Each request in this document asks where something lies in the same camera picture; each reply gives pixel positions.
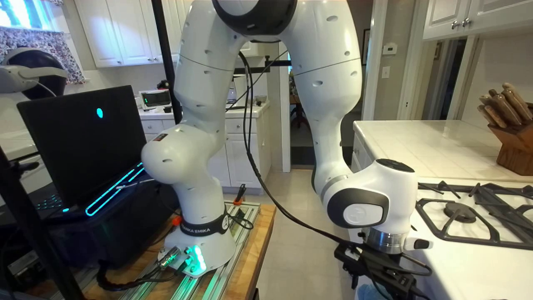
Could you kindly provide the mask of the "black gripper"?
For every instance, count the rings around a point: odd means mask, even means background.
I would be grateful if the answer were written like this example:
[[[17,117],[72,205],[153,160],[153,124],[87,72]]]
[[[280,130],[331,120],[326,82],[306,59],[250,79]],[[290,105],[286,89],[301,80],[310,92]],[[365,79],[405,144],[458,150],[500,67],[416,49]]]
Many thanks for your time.
[[[413,300],[416,280],[395,260],[366,250],[360,254],[358,262],[363,265],[363,274],[380,284],[395,300]]]

